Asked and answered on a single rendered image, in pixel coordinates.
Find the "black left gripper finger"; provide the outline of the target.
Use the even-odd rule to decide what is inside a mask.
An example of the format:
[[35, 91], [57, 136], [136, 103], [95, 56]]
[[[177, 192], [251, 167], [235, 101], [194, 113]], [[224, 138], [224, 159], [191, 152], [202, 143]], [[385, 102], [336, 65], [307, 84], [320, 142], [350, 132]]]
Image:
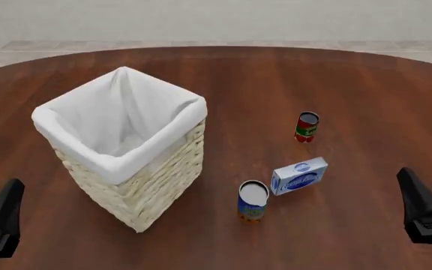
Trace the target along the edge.
[[25, 185], [17, 178], [9, 179], [0, 191], [0, 227], [20, 225], [20, 206]]

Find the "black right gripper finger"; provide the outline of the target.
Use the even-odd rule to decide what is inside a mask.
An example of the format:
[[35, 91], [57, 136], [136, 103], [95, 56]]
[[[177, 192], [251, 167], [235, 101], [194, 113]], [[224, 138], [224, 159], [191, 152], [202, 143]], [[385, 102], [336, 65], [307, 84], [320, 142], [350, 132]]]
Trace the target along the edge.
[[404, 220], [432, 220], [432, 191], [410, 168], [401, 168], [397, 181], [403, 197]]

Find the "red tomato sauce tin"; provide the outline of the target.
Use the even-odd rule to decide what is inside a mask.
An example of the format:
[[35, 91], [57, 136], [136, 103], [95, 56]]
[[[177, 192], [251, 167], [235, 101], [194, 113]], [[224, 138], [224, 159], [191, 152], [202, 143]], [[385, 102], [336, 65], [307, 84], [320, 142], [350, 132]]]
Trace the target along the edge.
[[319, 122], [320, 117], [315, 112], [302, 112], [295, 126], [295, 139], [300, 143], [313, 141]]

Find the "woven basket with white liner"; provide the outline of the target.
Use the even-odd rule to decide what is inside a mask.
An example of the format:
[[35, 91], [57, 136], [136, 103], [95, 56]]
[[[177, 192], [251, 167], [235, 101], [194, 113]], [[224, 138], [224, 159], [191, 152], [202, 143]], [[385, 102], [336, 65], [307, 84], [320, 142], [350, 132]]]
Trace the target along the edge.
[[141, 233], [202, 172], [207, 114], [202, 96], [118, 67], [31, 119], [79, 188]]

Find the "blue and white printed box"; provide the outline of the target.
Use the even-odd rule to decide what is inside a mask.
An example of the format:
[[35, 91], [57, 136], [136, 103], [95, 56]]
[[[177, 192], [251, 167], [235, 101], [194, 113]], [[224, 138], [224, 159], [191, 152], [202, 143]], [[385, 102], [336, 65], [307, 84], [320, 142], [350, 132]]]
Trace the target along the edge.
[[323, 157], [275, 169], [271, 177], [271, 191], [279, 196], [321, 181], [328, 164]]

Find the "blue and yellow tin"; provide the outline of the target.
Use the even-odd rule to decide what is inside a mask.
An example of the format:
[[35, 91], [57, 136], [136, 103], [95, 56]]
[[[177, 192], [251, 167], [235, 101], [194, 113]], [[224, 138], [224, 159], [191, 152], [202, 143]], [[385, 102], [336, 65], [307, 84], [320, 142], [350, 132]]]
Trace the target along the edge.
[[238, 216], [249, 223], [255, 224], [262, 220], [267, 202], [269, 189], [261, 181], [244, 181], [238, 189]]

